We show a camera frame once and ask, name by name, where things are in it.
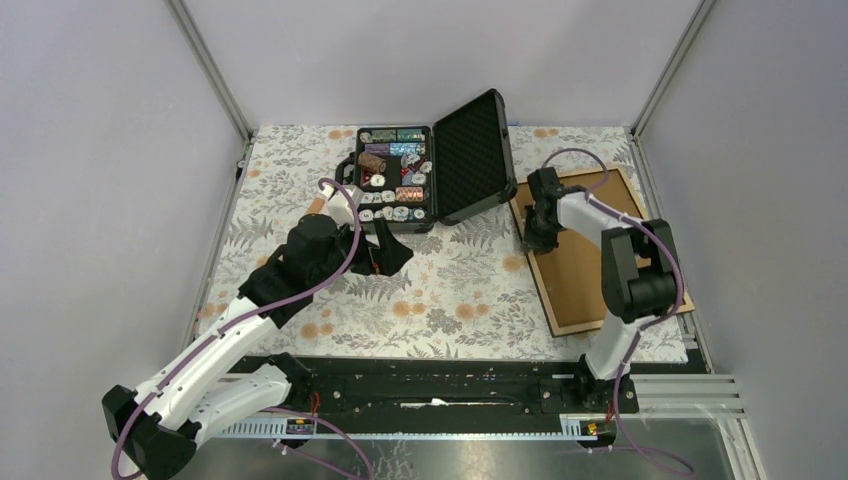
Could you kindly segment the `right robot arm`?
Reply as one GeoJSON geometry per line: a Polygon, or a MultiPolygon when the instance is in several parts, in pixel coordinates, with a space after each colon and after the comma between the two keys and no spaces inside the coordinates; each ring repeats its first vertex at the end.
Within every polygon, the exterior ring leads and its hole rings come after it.
{"type": "Polygon", "coordinates": [[[642,331],[675,314],[683,303],[682,274],[668,222],[642,220],[598,199],[582,186],[565,186],[552,167],[532,172],[533,203],[525,208],[523,246],[544,255],[570,231],[600,251],[600,291],[607,316],[581,359],[586,377],[573,386],[575,402],[597,412],[613,398],[610,381],[629,371],[642,331]]]}

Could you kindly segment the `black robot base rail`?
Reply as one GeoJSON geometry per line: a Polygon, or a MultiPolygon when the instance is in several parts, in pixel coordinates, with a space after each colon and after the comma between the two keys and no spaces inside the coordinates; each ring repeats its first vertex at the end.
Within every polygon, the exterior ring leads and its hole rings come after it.
{"type": "Polygon", "coordinates": [[[639,411],[633,382],[595,387],[577,363],[246,356],[229,372],[291,367],[284,408],[355,434],[556,434],[564,417],[611,420],[639,411]]]}

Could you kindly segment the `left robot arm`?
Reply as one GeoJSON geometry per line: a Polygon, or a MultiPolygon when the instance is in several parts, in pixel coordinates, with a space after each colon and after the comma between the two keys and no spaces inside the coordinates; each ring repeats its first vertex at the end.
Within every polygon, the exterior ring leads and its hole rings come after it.
{"type": "Polygon", "coordinates": [[[319,407],[313,373],[287,353],[226,387],[216,385],[343,274],[392,276],[412,259],[382,218],[372,224],[377,240],[367,240],[358,213],[361,190],[329,179],[319,185],[284,243],[204,333],[137,387],[116,385],[104,395],[115,442],[113,478],[170,479],[212,436],[256,412],[319,407]]]}

